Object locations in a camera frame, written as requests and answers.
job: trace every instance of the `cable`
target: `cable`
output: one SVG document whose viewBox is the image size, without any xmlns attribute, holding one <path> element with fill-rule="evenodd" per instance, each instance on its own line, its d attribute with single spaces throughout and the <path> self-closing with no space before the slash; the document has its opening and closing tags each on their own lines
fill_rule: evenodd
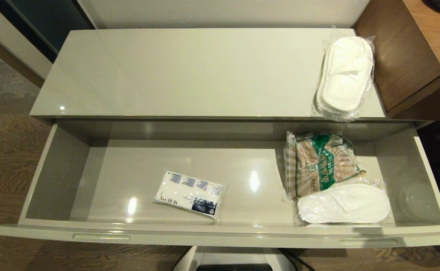
<svg viewBox="0 0 440 271">
<path fill-rule="evenodd" d="M 297 257 L 297 255 L 293 254 L 292 252 L 290 252 L 289 250 L 285 249 L 285 248 L 279 248 L 280 252 L 282 252 L 283 254 L 289 254 L 291 257 L 293 257 L 296 261 L 298 261 L 299 263 L 303 264 L 305 267 L 307 267 L 307 269 L 309 269 L 310 271 L 315 271 L 315 269 L 310 266 L 308 263 L 304 262 L 303 260 L 301 260 L 299 257 Z"/>
</svg>

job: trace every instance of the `glossy cabinet top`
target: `glossy cabinet top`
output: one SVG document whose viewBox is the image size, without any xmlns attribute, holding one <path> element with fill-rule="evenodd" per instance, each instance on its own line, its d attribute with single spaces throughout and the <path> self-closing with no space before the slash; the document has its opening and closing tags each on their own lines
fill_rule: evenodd
<svg viewBox="0 0 440 271">
<path fill-rule="evenodd" d="M 72 31 L 31 115 L 310 118 L 331 35 L 331 29 Z M 376 93 L 360 116 L 385 118 Z"/>
</svg>

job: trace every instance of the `wall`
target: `wall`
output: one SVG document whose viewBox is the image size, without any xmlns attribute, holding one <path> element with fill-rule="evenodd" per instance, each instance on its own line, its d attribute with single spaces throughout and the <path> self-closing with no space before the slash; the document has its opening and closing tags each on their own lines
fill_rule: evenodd
<svg viewBox="0 0 440 271">
<path fill-rule="evenodd" d="M 351 28 L 369 0 L 79 0 L 100 29 Z"/>
<path fill-rule="evenodd" d="M 31 70 L 46 78 L 52 63 L 37 50 L 1 13 L 0 43 Z"/>
</svg>

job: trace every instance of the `plastic packaging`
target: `plastic packaging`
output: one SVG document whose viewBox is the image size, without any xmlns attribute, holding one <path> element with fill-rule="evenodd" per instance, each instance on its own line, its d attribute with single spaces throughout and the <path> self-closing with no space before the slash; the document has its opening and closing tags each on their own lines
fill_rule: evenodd
<svg viewBox="0 0 440 271">
<path fill-rule="evenodd" d="M 312 115 L 352 122 L 373 90 L 374 37 L 342 36 L 332 29 L 325 51 Z"/>
<path fill-rule="evenodd" d="M 287 132 L 284 189 L 290 201 L 359 175 L 351 142 L 339 134 Z"/>
<path fill-rule="evenodd" d="M 331 187 L 302 197 L 299 216 L 308 223 L 377 223 L 391 213 L 387 195 L 369 184 Z"/>
<path fill-rule="evenodd" d="M 226 186 L 166 171 L 153 202 L 192 211 L 217 220 Z"/>
</svg>

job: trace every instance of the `white slipper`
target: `white slipper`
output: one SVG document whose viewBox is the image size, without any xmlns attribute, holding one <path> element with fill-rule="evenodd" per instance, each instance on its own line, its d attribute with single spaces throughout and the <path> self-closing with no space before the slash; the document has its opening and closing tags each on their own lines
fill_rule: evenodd
<svg viewBox="0 0 440 271">
<path fill-rule="evenodd" d="M 301 219 L 320 223 L 377 223 L 389 215 L 386 194 L 367 184 L 331 187 L 298 200 Z"/>
<path fill-rule="evenodd" d="M 356 110 L 372 85 L 373 53 L 360 37 L 343 37 L 325 53 L 316 99 L 318 107 L 334 114 Z"/>
</svg>

